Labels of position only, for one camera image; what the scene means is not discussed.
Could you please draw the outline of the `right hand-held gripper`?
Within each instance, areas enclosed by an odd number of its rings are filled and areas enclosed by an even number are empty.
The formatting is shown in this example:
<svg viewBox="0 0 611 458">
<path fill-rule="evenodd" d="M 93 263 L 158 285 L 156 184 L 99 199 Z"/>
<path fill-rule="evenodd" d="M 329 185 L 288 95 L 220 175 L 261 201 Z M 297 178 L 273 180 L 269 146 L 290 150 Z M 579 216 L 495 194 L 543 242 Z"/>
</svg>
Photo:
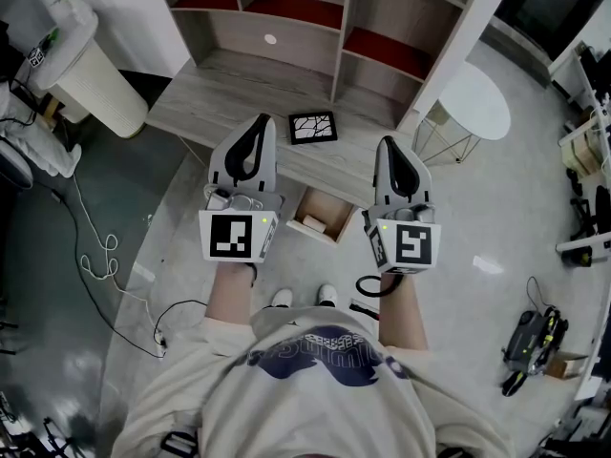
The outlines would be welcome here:
<svg viewBox="0 0 611 458">
<path fill-rule="evenodd" d="M 376 150 L 373 186 L 376 205 L 363 217 L 377 271 L 415 274 L 434 268 L 441 225 L 434 221 L 434 205 L 427 203 L 432 198 L 427 166 L 414 151 L 402 149 L 386 135 Z M 390 205 L 398 199 L 412 206 Z"/>
</svg>

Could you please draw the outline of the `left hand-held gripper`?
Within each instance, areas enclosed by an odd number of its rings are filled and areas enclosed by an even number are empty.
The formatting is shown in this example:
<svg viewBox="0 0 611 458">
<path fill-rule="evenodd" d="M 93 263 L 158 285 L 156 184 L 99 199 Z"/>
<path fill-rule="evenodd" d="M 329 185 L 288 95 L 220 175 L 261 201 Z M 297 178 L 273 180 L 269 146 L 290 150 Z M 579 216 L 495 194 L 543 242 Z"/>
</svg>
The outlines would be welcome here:
<svg viewBox="0 0 611 458">
<path fill-rule="evenodd" d="M 268 193 L 276 184 L 276 142 L 274 119 L 257 114 L 213 150 L 208 179 L 218 186 L 204 188 L 205 206 L 199 210 L 206 260 L 265 260 L 284 204 L 282 196 Z"/>
</svg>

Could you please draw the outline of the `wooden drawer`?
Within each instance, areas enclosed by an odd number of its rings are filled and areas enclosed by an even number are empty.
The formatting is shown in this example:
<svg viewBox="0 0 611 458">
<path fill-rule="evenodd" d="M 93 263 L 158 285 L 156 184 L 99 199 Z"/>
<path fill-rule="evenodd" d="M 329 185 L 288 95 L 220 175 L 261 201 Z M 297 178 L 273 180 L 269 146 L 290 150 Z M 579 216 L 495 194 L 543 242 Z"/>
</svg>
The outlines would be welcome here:
<svg viewBox="0 0 611 458">
<path fill-rule="evenodd" d="M 329 246 L 336 247 L 354 214 L 356 207 L 340 198 L 312 187 L 306 187 L 294 212 L 288 217 L 286 226 Z M 317 233 L 302 224 L 305 215 L 324 222 L 327 229 Z"/>
</svg>

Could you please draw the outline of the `person's left forearm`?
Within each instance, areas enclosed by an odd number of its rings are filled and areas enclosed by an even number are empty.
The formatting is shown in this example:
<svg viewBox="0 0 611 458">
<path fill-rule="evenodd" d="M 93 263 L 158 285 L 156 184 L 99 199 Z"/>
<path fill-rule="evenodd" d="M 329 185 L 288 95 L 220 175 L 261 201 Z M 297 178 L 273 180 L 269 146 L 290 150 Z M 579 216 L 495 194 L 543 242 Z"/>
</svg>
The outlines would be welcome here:
<svg viewBox="0 0 611 458">
<path fill-rule="evenodd" d="M 245 263 L 220 262 L 217 266 L 205 317 L 247 325 L 250 321 L 254 269 Z"/>
</svg>

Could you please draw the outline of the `person's right forearm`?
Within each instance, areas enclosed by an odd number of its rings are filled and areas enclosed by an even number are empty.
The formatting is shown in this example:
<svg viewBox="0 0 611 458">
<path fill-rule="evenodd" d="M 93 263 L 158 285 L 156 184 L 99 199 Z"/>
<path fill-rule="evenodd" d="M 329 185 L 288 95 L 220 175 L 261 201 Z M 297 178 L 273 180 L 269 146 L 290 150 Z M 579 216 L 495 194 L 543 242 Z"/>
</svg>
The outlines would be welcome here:
<svg viewBox="0 0 611 458">
<path fill-rule="evenodd" d="M 428 342 L 411 275 L 379 302 L 379 341 L 383 346 L 424 351 Z"/>
</svg>

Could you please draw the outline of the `grey wooden desk with shelves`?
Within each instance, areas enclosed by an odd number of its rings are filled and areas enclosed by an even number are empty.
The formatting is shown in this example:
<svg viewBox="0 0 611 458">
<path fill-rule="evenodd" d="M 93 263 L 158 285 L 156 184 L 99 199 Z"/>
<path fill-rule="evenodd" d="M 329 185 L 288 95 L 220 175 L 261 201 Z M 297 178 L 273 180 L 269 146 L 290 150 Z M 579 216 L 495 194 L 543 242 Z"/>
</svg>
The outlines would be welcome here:
<svg viewBox="0 0 611 458">
<path fill-rule="evenodd" d="M 280 174 L 366 207 L 380 139 L 411 146 L 407 122 L 473 1 L 165 0 L 190 58 L 147 121 L 212 148 L 272 115 Z M 288 117 L 317 112 L 338 139 L 292 145 Z"/>
</svg>

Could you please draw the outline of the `round white side table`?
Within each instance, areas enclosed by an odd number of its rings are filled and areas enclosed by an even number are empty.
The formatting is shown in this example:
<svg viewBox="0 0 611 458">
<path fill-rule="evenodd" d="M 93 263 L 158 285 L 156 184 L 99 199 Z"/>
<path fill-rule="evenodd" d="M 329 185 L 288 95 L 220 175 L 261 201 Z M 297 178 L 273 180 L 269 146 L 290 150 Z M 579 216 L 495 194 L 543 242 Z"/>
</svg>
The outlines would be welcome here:
<svg viewBox="0 0 611 458">
<path fill-rule="evenodd" d="M 413 149 L 424 163 L 443 157 L 463 163 L 483 141 L 499 141 L 511 128 L 507 101 L 491 77 L 469 62 L 417 127 Z"/>
</svg>

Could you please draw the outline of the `black red tool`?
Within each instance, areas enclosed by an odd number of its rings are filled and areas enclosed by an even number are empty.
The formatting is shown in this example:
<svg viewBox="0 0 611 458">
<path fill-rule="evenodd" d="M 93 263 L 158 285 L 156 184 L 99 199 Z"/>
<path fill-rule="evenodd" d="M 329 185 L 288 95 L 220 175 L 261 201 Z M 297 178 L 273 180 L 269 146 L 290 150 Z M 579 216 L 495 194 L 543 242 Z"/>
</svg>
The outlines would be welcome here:
<svg viewBox="0 0 611 458">
<path fill-rule="evenodd" d="M 353 312 L 365 315 L 376 321 L 379 320 L 379 310 L 364 302 L 358 301 L 356 299 L 351 299 L 348 308 Z"/>
</svg>

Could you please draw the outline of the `white office desk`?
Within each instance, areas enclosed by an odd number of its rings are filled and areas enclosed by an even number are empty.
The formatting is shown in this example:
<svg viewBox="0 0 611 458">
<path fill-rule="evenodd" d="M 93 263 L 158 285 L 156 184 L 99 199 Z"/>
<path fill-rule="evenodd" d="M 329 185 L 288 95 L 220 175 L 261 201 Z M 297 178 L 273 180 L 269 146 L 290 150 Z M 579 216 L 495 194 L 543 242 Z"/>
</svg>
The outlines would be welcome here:
<svg viewBox="0 0 611 458">
<path fill-rule="evenodd" d="M 560 149 L 569 146 L 570 143 L 576 140 L 587 131 L 592 130 L 600 144 L 600 167 L 595 172 L 584 177 L 583 193 L 587 195 L 588 205 L 591 212 L 595 210 L 595 185 L 604 187 L 610 190 L 611 193 L 611 113 L 604 108 L 596 99 L 596 94 L 591 86 L 590 80 L 585 69 L 581 64 L 581 58 L 587 48 L 580 43 L 570 52 L 569 62 L 575 67 L 578 73 L 581 92 L 572 95 L 569 102 L 574 101 L 580 94 L 585 94 L 593 106 L 593 112 L 588 120 L 579 126 L 569 135 L 566 135 L 558 141 Z M 556 245 L 556 252 L 559 255 L 570 253 L 575 250 L 591 248 L 595 255 L 595 260 L 611 262 L 611 231 L 594 234 L 591 236 L 581 237 L 575 240 L 567 240 Z M 593 376 L 592 372 L 595 365 L 600 361 L 600 348 L 605 331 L 608 326 L 609 310 L 611 309 L 611 282 L 608 284 L 607 293 L 602 297 L 601 308 L 594 326 L 593 340 L 590 344 L 588 357 L 585 362 L 585 367 L 579 377 L 579 385 L 574 400 L 576 402 L 591 399 L 596 396 L 602 382 L 602 377 Z"/>
</svg>

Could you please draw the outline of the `black office chair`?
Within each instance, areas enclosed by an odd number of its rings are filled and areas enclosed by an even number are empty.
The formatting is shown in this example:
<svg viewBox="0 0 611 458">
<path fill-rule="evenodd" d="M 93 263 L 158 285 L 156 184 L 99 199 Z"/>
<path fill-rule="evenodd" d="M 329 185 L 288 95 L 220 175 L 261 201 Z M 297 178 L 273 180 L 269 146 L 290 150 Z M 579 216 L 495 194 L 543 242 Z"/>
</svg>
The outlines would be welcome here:
<svg viewBox="0 0 611 458">
<path fill-rule="evenodd" d="M 603 186 L 597 187 L 594 211 L 591 211 L 577 172 L 567 168 L 565 173 L 575 194 L 570 204 L 578 214 L 579 221 L 579 230 L 570 236 L 570 241 L 611 232 L 611 194 L 609 190 Z"/>
</svg>

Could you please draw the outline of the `grey yellow tool bag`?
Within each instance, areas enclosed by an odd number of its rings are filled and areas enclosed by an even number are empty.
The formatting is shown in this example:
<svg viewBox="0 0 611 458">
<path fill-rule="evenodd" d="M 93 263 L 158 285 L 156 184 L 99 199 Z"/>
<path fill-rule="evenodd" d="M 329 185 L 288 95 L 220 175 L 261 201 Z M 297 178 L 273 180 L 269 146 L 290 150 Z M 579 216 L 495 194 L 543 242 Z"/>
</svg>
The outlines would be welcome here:
<svg viewBox="0 0 611 458">
<path fill-rule="evenodd" d="M 569 322 L 555 307 L 544 313 L 537 310 L 523 312 L 509 343 L 502 350 L 503 363 L 510 375 L 501 386 L 502 395 L 515 395 L 530 376 L 542 373 L 550 359 L 558 352 L 568 330 Z"/>
</svg>

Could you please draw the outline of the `dark glass door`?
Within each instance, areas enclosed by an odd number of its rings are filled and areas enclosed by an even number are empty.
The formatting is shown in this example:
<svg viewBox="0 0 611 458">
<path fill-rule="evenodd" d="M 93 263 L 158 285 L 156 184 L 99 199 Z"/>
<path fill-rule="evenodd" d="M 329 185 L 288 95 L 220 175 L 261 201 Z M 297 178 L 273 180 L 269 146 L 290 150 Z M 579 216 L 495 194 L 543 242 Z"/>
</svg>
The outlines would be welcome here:
<svg viewBox="0 0 611 458">
<path fill-rule="evenodd" d="M 557 59 L 603 0 L 501 0 L 495 17 Z"/>
</svg>

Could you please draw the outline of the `cream printed shirt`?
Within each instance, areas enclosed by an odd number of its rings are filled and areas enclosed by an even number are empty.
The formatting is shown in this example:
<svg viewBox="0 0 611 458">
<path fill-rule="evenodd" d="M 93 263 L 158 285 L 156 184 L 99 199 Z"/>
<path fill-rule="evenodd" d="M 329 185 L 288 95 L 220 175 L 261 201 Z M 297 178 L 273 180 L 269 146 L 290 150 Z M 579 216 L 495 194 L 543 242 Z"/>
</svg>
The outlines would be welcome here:
<svg viewBox="0 0 611 458">
<path fill-rule="evenodd" d="M 128 412 L 112 458 L 515 458 L 508 432 L 456 368 L 380 344 L 329 307 L 266 308 L 178 333 Z"/>
</svg>

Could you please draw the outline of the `small cardboard box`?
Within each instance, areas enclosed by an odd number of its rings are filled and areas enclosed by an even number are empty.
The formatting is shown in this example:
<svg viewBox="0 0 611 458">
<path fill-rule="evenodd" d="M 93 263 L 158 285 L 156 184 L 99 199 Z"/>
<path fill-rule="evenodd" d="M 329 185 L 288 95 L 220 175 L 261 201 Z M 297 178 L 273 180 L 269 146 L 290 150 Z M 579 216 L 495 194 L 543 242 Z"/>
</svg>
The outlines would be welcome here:
<svg viewBox="0 0 611 458">
<path fill-rule="evenodd" d="M 586 355 L 559 351 L 548 362 L 544 374 L 559 380 L 571 380 L 583 373 L 587 360 Z"/>
</svg>

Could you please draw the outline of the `white ribbed pedestal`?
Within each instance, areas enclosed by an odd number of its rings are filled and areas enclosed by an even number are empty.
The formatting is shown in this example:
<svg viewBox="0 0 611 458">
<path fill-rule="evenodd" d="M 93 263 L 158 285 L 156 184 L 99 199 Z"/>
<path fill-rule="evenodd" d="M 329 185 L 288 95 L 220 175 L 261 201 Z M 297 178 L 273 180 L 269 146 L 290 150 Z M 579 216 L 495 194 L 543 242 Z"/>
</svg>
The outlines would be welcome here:
<svg viewBox="0 0 611 458">
<path fill-rule="evenodd" d="M 32 83 L 60 102 L 77 104 L 121 138 L 136 135 L 149 107 L 95 42 L 98 17 L 85 7 L 71 9 Z"/>
</svg>

